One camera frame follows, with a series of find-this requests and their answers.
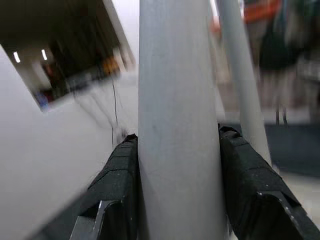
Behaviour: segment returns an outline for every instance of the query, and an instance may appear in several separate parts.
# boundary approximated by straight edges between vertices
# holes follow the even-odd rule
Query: white pole
[[[225,237],[208,8],[208,0],[140,1],[142,240]]]
[[[237,0],[216,0],[223,43],[239,97],[243,137],[271,163],[245,25]]]

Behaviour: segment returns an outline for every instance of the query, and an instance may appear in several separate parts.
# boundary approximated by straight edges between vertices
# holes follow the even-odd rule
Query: white wall
[[[80,101],[100,126],[71,97],[42,113],[2,48],[0,73],[0,233],[3,240],[20,240],[57,214],[101,170],[112,151],[111,129],[91,93]],[[110,83],[95,89],[110,113],[111,89]],[[135,132],[137,79],[124,75],[116,89],[120,124]]]

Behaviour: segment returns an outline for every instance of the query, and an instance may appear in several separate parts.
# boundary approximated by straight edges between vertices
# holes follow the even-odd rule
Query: metal pole
[[[208,8],[140,1],[142,240],[225,238]]]
[[[216,0],[223,43],[239,97],[244,138],[271,163],[245,25],[237,0]]]

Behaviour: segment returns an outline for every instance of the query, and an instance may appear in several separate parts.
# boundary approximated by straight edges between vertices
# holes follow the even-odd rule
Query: orange object
[[[244,8],[244,22],[248,24],[272,19],[280,10],[281,3],[281,0],[265,0],[246,6]],[[220,24],[215,20],[212,20],[210,28],[213,33],[221,31]]]

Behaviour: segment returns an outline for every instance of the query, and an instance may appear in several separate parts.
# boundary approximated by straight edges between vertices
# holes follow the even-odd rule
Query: blurred background
[[[320,1],[238,2],[272,163],[320,226]],[[209,6],[216,115],[239,128]],[[138,0],[0,3],[3,239],[69,239],[79,196],[121,136],[138,134],[139,11]]]

